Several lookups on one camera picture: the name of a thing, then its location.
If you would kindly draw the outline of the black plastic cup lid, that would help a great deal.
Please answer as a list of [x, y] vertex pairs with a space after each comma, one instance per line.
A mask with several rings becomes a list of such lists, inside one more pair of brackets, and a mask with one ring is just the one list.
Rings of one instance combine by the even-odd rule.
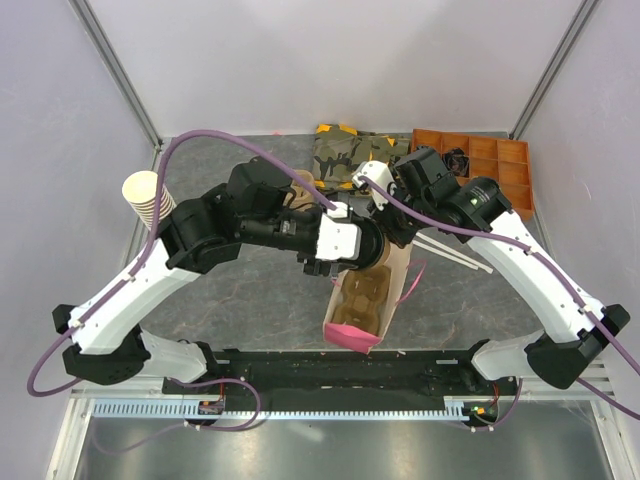
[[385, 237], [380, 228], [368, 218], [359, 218], [354, 224], [360, 230], [360, 243], [356, 258], [353, 260], [355, 270], [373, 267], [382, 257], [385, 248]]

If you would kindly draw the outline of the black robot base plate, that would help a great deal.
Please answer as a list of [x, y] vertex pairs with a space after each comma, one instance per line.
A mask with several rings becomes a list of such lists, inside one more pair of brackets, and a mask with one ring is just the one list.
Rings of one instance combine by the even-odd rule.
[[166, 380], [165, 394], [223, 394], [235, 406], [435, 407], [447, 397], [512, 396], [517, 380], [484, 379], [471, 350], [240, 351], [214, 353], [216, 365], [185, 388]]

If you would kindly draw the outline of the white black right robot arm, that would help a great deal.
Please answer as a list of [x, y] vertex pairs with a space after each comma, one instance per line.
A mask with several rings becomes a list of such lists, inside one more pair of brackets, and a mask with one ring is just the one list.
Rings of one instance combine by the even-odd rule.
[[450, 233], [482, 256], [515, 289], [542, 329], [475, 347], [458, 368], [467, 392], [483, 392], [494, 380], [538, 377], [566, 390], [628, 324], [619, 304], [604, 305], [586, 293], [532, 237], [502, 192], [488, 177], [460, 184], [431, 147], [388, 166], [369, 161], [352, 177], [372, 195], [371, 217], [390, 241], [404, 246], [426, 227]]

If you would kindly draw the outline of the brown paper coffee cup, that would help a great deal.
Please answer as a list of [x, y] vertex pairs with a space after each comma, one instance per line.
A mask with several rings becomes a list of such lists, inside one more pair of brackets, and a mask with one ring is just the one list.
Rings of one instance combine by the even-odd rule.
[[376, 266], [384, 265], [387, 262], [390, 254], [392, 252], [393, 246], [394, 246], [394, 244], [388, 238], [384, 239], [383, 250], [382, 250], [382, 253], [380, 255], [380, 258], [378, 259], [378, 261], [376, 263]]

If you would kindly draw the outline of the beige pink paper bag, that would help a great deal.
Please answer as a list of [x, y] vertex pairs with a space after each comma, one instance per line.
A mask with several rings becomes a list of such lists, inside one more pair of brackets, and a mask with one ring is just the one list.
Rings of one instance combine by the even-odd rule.
[[374, 266], [337, 276], [323, 321], [326, 342], [363, 354], [382, 342], [398, 306], [416, 288], [407, 283], [410, 268], [426, 266], [411, 259], [412, 249], [387, 244]]

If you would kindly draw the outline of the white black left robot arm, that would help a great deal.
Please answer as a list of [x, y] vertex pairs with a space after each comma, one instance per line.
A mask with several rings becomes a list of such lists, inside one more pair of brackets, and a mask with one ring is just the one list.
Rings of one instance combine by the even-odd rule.
[[294, 194], [284, 172], [253, 159], [235, 166], [227, 182], [179, 203], [160, 222], [135, 272], [103, 289], [104, 304], [92, 298], [55, 309], [58, 326], [71, 334], [62, 354], [66, 372], [99, 385], [147, 376], [176, 379], [198, 393], [215, 389], [220, 371], [205, 345], [161, 338], [140, 323], [179, 289], [236, 260], [244, 244], [293, 251], [326, 271], [354, 259], [361, 230], [350, 208], [335, 203], [329, 210], [317, 204], [295, 209]]

